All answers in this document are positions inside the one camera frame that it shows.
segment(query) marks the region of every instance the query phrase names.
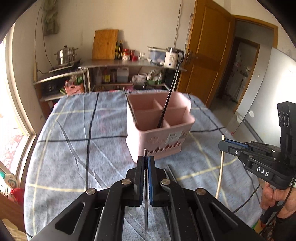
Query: stainless steel pot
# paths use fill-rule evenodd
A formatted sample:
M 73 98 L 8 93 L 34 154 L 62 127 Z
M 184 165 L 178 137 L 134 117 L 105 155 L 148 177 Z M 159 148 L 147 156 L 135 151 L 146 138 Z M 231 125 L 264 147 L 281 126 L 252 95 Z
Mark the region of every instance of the stainless steel pot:
M 68 47 L 67 45 L 65 45 L 63 49 L 54 54 L 57 55 L 57 64 L 61 65 L 75 61 L 77 49 L 78 48 Z

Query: pink utensil holder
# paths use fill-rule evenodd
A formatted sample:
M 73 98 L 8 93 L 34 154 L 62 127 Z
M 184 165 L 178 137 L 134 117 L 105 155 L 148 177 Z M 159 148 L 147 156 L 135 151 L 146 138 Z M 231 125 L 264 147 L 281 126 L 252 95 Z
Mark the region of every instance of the pink utensil holder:
M 84 93 L 84 84 L 82 83 L 81 85 L 71 85 L 69 87 L 67 87 L 65 84 L 65 90 L 67 95 L 81 94 Z
M 155 159 L 181 151 L 195 118 L 190 114 L 191 101 L 180 92 L 173 92 L 161 128 L 157 128 L 167 92 L 148 92 L 128 95 L 135 113 L 135 125 L 127 105 L 128 136 L 126 144 L 134 162 L 144 156 L 144 149 Z

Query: white refrigerator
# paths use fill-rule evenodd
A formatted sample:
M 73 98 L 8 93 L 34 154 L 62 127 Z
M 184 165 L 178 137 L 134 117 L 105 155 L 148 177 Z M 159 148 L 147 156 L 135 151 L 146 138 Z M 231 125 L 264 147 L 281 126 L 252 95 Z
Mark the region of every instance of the white refrigerator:
M 257 60 L 256 67 L 264 64 Z M 285 101 L 296 103 L 296 61 L 278 49 L 272 48 L 262 82 L 260 80 L 250 82 L 247 90 L 253 90 L 250 95 L 256 94 L 256 96 L 254 99 L 250 98 L 250 95 L 246 98 L 244 96 L 245 100 L 242 100 L 238 111 L 244 113 L 245 116 L 239 120 L 240 113 L 237 113 L 237 119 L 241 123 L 234 137 L 243 133 L 243 136 L 247 137 L 245 140 L 247 142 L 257 140 L 279 147 L 281 129 L 277 104 Z

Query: bedspread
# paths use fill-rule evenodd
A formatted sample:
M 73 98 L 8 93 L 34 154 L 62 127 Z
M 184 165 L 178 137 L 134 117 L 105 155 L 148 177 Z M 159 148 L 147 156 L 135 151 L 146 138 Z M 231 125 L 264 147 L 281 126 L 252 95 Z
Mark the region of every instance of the bedspread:
M 185 188 L 207 189 L 215 195 L 219 177 L 221 135 L 230 133 L 195 96 L 190 113 L 196 121 L 182 151 L 155 161 L 170 165 Z M 24 217 L 33 236 L 87 188 L 102 190 L 136 167 L 126 145 L 126 98 L 122 91 L 61 98 L 47 119 L 35 146 L 26 180 Z M 258 185 L 256 176 L 225 154 L 219 200 L 230 210 L 244 203 Z M 260 217 L 262 189 L 236 214 L 249 226 Z M 123 240 L 169 240 L 161 208 L 149 207 L 148 232 L 144 207 L 126 207 Z

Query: kitchen shelf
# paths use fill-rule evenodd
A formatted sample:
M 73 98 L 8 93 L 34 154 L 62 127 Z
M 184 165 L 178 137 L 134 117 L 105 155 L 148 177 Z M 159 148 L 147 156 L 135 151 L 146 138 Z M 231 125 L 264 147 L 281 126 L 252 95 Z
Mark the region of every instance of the kitchen shelf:
M 62 93 L 57 93 L 57 94 L 54 94 L 54 95 L 49 95 L 49 96 L 43 96 L 40 101 L 50 101 L 50 100 L 56 100 L 56 99 L 60 99 L 62 98 L 63 96 L 66 96 Z
M 152 67 L 152 68 L 164 68 L 164 69 L 172 69 L 166 68 L 163 66 L 157 66 L 156 64 L 149 62 L 147 60 L 140 60 L 140 61 L 123 61 L 123 60 L 86 60 L 80 65 L 81 69 L 88 69 L 88 68 L 99 68 L 99 67 L 119 67 L 119 66 L 126 66 L 126 67 Z M 187 71 L 184 68 L 180 67 L 180 71 Z
M 133 86 L 133 83 L 102 83 L 96 86 Z M 159 84 L 159 85 L 149 85 L 149 86 L 165 86 L 164 84 Z
M 81 69 L 81 70 L 78 70 L 78 71 L 64 73 L 64 74 L 55 74 L 55 72 L 46 73 L 46 74 L 43 74 L 39 78 L 39 80 L 37 82 L 34 82 L 33 85 L 44 83 L 44 82 L 47 82 L 47 81 L 50 81 L 50 80 L 55 80 L 55 79 L 59 79 L 59 78 L 68 77 L 68 76 L 71 76 L 71 75 L 74 75 L 74 74 L 83 74 L 85 72 L 86 72 L 85 69 Z

